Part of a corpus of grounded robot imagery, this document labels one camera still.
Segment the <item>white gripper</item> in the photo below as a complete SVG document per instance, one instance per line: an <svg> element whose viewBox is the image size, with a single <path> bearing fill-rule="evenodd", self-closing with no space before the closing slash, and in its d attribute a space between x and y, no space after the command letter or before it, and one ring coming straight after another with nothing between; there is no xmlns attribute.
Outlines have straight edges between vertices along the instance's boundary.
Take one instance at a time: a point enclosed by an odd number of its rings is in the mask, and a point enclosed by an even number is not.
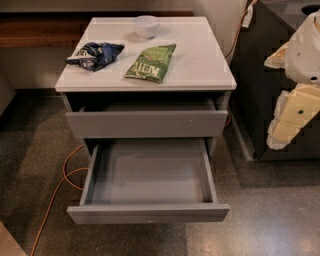
<svg viewBox="0 0 320 256"><path fill-rule="evenodd" d="M264 65L285 69L298 83L291 92L281 92L268 128L268 147L281 150L320 112L320 11L310 14Z"/></svg>

